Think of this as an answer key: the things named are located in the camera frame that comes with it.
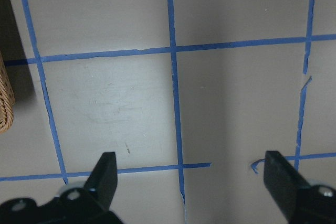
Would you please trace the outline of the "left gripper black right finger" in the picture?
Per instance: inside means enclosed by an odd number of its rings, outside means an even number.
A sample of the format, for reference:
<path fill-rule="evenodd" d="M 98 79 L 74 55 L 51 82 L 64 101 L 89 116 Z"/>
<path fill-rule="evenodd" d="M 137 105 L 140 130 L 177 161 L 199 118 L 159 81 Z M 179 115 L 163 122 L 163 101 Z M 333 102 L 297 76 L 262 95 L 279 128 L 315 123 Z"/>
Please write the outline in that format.
<path fill-rule="evenodd" d="M 279 151 L 265 153 L 264 185 L 284 216 L 296 214 L 300 194 L 311 188 Z"/>

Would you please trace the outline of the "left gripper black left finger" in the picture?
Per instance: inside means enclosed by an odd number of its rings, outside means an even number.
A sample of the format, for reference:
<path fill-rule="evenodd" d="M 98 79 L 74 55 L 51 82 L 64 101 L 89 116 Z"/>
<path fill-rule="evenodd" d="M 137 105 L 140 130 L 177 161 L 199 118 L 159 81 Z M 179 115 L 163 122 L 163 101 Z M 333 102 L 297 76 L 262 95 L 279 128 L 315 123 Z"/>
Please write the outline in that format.
<path fill-rule="evenodd" d="M 104 152 L 96 163 L 83 188 L 109 210 L 117 188 L 117 160 L 115 152 Z"/>

